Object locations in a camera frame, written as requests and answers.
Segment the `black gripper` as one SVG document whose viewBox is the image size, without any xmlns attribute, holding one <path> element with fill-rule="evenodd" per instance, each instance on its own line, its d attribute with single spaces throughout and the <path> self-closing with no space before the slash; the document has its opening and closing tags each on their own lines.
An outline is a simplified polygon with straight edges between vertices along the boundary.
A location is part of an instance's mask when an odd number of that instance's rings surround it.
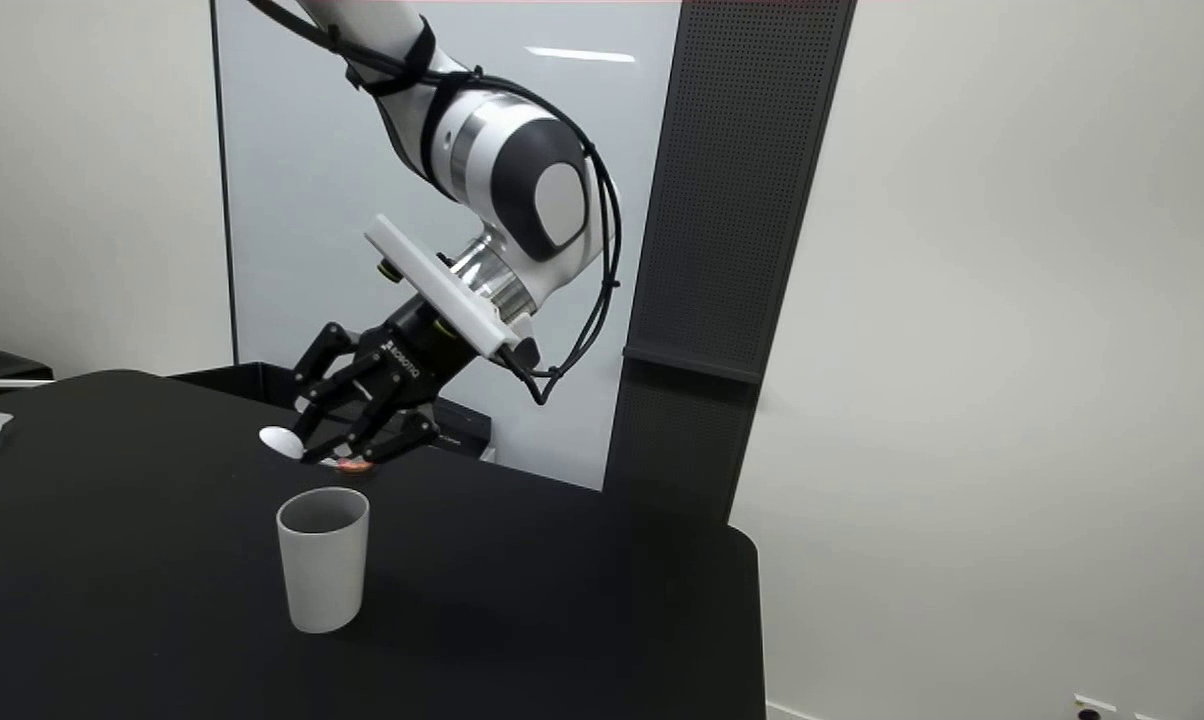
<svg viewBox="0 0 1204 720">
<path fill-rule="evenodd" d="M 475 348 L 420 297 L 366 334 L 322 323 L 293 368 L 293 432 L 311 437 L 326 416 L 355 410 L 355 425 L 311 446 L 309 456 L 386 463 L 441 437 L 420 406 L 471 362 Z"/>
</svg>

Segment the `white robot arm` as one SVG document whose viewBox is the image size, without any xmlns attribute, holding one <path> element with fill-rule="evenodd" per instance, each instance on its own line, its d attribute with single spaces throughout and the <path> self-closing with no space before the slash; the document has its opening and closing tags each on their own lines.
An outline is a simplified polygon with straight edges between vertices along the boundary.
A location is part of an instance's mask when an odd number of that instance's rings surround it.
<svg viewBox="0 0 1204 720">
<path fill-rule="evenodd" d="M 415 297 L 378 330 L 322 323 L 293 379 L 294 421 L 258 440 L 305 463 L 378 463 L 436 440 L 431 402 L 475 358 L 536 406 L 596 345 L 615 291 L 620 208 L 582 130 L 523 83 L 456 63 L 406 0 L 294 0 L 273 20 L 345 60 L 396 155 L 480 219 L 428 257 L 386 215 L 366 230 L 386 279 Z"/>
</svg>

